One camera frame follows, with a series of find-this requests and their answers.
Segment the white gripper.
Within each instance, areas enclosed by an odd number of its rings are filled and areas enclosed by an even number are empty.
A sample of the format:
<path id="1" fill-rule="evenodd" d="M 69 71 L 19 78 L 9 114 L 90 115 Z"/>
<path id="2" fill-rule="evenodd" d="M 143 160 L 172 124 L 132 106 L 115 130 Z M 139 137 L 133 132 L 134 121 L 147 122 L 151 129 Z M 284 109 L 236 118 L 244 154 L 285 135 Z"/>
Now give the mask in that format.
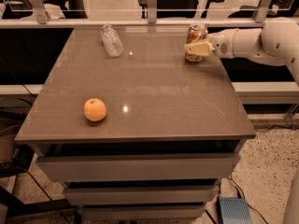
<path id="1" fill-rule="evenodd" d="M 184 50 L 188 54 L 198 56 L 209 56 L 213 51 L 219 58 L 233 59 L 233 38 L 234 30 L 223 30 L 217 33 L 212 33 L 208 36 L 208 40 L 200 40 L 184 45 Z"/>

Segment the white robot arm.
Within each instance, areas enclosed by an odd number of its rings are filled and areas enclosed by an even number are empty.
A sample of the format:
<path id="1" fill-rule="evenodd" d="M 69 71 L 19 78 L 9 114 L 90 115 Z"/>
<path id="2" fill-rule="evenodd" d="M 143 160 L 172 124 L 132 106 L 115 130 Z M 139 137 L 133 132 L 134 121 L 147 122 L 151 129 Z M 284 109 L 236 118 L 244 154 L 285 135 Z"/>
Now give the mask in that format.
<path id="1" fill-rule="evenodd" d="M 187 53 L 219 58 L 245 58 L 270 66 L 286 65 L 295 82 L 299 76 L 299 27 L 288 18 L 275 18 L 263 28 L 225 29 L 186 44 Z M 299 224 L 299 166 L 288 169 L 290 186 L 281 224 Z"/>

